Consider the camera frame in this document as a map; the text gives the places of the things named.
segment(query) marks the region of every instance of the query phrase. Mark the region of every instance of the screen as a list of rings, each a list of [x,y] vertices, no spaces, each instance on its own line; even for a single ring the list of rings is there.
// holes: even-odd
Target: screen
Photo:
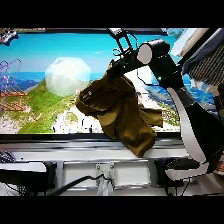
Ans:
[[[136,35],[138,44],[161,38],[171,49],[175,38]],[[133,46],[135,39],[130,36]],[[108,68],[113,49],[118,48],[109,34],[19,34],[10,46],[0,45],[0,134],[103,133],[100,123],[75,107],[75,98],[91,81],[100,79]],[[177,62],[180,58],[172,56]],[[138,70],[148,84],[158,84],[148,66]],[[137,71],[126,76],[133,82],[139,103],[163,110],[160,132],[179,132],[175,106],[166,90],[148,87]],[[206,110],[216,113],[211,93],[185,86]]]

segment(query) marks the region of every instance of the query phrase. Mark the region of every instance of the metal bracket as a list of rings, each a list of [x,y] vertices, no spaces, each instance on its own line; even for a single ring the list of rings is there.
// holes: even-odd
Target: metal bracket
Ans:
[[[104,174],[105,178],[112,179],[112,181],[105,180],[103,177],[96,181],[98,186],[98,196],[114,196],[114,163],[97,163],[96,164],[96,176]]]

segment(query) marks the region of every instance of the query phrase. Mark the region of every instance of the blue sky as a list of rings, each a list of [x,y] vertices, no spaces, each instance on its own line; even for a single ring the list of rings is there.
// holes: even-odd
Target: blue sky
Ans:
[[[175,41],[174,37],[167,36],[136,37],[139,44],[162,38],[170,43],[171,48]],[[130,39],[135,47],[135,40],[132,37]],[[109,34],[20,34],[19,39],[13,40],[9,47],[0,45],[0,61],[20,59],[20,72],[45,72],[58,57],[80,57],[89,65],[92,73],[104,73],[114,58],[112,50],[117,47]],[[16,71],[17,66],[11,66],[10,71]]]

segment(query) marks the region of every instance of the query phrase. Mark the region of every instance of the olive green cloth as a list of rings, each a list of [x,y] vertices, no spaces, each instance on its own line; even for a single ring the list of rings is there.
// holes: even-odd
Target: olive green cloth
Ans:
[[[138,157],[155,143],[156,132],[151,127],[163,127],[162,110],[138,105],[134,85],[125,76],[111,80],[105,73],[80,92],[76,106],[98,119],[107,136],[120,139]]]

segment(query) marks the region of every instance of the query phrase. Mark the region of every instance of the robotic arm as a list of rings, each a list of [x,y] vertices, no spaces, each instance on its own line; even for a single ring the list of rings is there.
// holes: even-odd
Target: robotic arm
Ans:
[[[125,30],[108,29],[118,43],[122,56],[107,71],[108,75],[116,78],[148,65],[159,85],[170,94],[178,111],[181,137],[189,158],[158,160],[157,172],[161,163],[165,175],[172,181],[213,172],[224,150],[224,127],[218,119],[206,112],[185,88],[181,68],[168,53],[169,44],[157,39],[142,43],[134,50]],[[128,49],[122,48],[121,38],[127,40]]]

